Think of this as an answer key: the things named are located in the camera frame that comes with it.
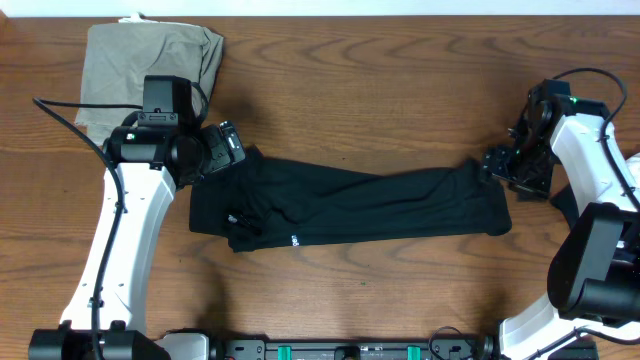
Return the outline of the black polo shirt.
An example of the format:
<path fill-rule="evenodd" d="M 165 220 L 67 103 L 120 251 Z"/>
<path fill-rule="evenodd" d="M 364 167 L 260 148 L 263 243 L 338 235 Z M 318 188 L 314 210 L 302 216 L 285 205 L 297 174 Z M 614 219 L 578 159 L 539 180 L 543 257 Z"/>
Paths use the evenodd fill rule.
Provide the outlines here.
<path fill-rule="evenodd" d="M 501 184 L 469 159 L 454 168 L 375 175 L 264 156 L 191 190 L 189 228 L 234 252 L 377 240 L 508 233 Z"/>

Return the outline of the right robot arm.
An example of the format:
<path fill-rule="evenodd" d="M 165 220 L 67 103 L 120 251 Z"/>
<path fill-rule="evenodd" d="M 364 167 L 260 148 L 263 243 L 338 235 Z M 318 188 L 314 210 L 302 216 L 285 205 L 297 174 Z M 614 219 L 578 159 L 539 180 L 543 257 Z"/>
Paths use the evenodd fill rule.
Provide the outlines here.
<path fill-rule="evenodd" d="M 480 359 L 594 359 L 587 336 L 639 342 L 639 194 L 599 101 L 536 92 L 511 131 L 514 143 L 483 166 L 523 195 L 546 199 L 555 164 L 569 180 L 577 217 L 551 261 L 546 293 L 503 320 Z"/>

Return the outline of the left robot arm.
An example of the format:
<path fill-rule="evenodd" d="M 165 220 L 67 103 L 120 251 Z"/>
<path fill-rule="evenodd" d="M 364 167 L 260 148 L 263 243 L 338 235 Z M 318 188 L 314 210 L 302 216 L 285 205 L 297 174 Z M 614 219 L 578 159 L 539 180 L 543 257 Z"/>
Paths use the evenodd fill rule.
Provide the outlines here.
<path fill-rule="evenodd" d="M 203 331 L 146 335 L 146 297 L 159 231 L 176 191 L 245 158 L 235 126 L 118 126 L 89 257 L 55 329 L 34 331 L 31 359 L 222 359 Z"/>

